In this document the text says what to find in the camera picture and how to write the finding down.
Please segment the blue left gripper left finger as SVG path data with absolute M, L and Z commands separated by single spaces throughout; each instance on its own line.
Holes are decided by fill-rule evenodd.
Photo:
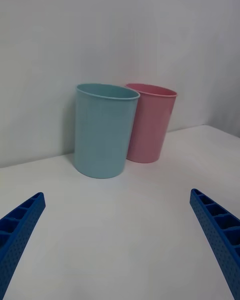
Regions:
M 0 220 L 0 299 L 3 299 L 30 236 L 46 207 L 36 193 Z

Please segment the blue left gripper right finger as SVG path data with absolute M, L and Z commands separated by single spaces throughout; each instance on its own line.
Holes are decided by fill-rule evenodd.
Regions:
M 240 220 L 196 188 L 189 203 L 233 298 L 240 299 Z

